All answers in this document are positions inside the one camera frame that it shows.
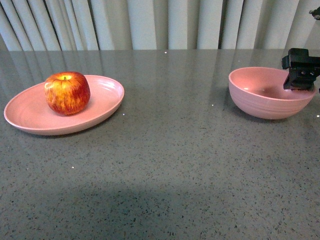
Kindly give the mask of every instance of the gray countertop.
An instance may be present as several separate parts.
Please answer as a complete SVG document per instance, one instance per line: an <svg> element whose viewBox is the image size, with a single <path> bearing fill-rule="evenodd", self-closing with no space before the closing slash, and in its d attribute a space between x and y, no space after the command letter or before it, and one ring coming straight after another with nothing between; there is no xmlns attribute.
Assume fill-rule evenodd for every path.
<svg viewBox="0 0 320 240"><path fill-rule="evenodd" d="M68 135L25 133L2 114L0 239L319 239L320 94L264 120L228 90L232 70L280 69L287 53L0 52L2 112L56 72L125 89L110 118Z"/></svg>

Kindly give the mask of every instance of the curtain fold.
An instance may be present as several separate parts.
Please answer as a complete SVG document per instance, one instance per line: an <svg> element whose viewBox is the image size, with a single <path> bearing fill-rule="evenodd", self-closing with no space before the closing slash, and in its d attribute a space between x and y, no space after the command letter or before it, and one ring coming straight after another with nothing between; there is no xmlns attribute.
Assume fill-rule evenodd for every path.
<svg viewBox="0 0 320 240"><path fill-rule="evenodd" d="M317 48L319 0L0 0L0 50Z"/></svg>

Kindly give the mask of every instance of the pink bowl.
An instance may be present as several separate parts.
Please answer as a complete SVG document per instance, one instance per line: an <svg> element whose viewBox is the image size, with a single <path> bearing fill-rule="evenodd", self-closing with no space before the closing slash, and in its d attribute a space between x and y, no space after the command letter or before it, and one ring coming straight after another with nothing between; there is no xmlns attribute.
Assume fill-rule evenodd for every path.
<svg viewBox="0 0 320 240"><path fill-rule="evenodd" d="M288 72L268 67L244 67L229 74L229 91L245 113L262 119L285 119L301 111L316 89L284 90Z"/></svg>

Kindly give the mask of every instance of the red apple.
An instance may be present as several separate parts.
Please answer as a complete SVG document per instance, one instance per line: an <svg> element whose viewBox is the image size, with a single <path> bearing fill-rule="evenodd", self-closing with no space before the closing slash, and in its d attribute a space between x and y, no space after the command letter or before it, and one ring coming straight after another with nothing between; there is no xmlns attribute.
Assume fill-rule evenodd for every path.
<svg viewBox="0 0 320 240"><path fill-rule="evenodd" d="M90 88L84 75L76 71L59 72L49 76L44 84L49 107L62 115L83 110L90 99Z"/></svg>

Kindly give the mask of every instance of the plate rim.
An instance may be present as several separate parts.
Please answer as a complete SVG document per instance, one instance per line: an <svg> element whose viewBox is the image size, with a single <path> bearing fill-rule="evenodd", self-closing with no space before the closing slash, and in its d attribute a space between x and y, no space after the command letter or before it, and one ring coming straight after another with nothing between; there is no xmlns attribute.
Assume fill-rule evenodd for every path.
<svg viewBox="0 0 320 240"><path fill-rule="evenodd" d="M10 99L10 101L6 104L5 108L4 108L4 111L3 111L3 114L4 114L4 118L5 120L10 124L12 125L13 127L21 130L21 131L24 131L24 132L27 132L27 133L31 133L31 134L35 134L35 135L42 135L42 136L54 136L54 135L66 135L66 134L71 134L71 133L76 133L76 132L80 132L80 131L83 131L85 129L89 129L89 128L92 128L93 126L103 122L104 120L106 120L107 118L109 118L120 106L120 104L122 103L122 100L125 96L125 89L123 87L123 85L118 82L117 80L113 79L113 78L110 78L108 76L102 76L102 75L94 75L94 74L85 74L84 75L86 78L90 78L90 77L93 77L93 78L102 78L102 79L105 79L105 80L108 80L108 81L112 81L114 83L116 83L118 85L118 87L121 88L121 95L119 96L118 100L116 101L116 103L112 106L111 110L109 112L102 112L101 114L99 115L96 115L96 116L93 116L92 118L84 121L84 122L81 122L79 124L74 124L74 125L69 125L69 126L65 126L65 127L55 127L55 128L34 128L34 127L26 127L26 126L21 126L19 124L16 124L14 122L12 122L8 115L7 115L7 111L10 107L10 105L13 103L14 100L16 100L17 98L19 98L19 96L21 96L22 94L24 94L25 92L27 91L30 91L31 89L33 88L37 88L41 85L44 85L45 82L40 82L38 84L35 84L31 87L28 87L27 89L19 92L17 95L15 95L12 99ZM85 127L85 128L81 128L81 126L83 125L86 125L86 124L89 124L89 126Z"/></svg>

